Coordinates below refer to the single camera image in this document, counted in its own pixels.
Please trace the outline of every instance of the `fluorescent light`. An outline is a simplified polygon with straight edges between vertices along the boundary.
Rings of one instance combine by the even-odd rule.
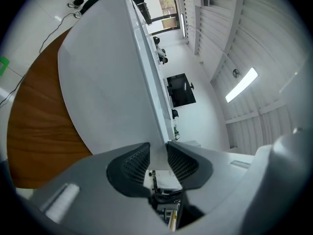
[[[236,85],[236,87],[225,97],[227,103],[233,100],[236,96],[238,96],[245,88],[249,86],[256,79],[258,73],[255,71],[254,68],[251,68],[245,77]]]
[[[184,34],[184,37],[186,37],[186,29],[185,29],[185,19],[184,19],[184,14],[181,13],[181,23],[182,23],[182,32]]]

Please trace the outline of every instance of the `floor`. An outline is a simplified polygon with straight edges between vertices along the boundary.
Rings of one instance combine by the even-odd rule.
[[[28,0],[20,9],[0,47],[0,57],[10,61],[3,76],[0,76],[0,101],[15,89],[39,55],[43,41],[58,27],[62,18],[78,11],[67,7],[69,1],[73,0]],[[66,17],[60,28],[45,42],[44,48],[76,22],[72,15]],[[14,95],[0,106],[0,162],[7,158],[6,133]]]

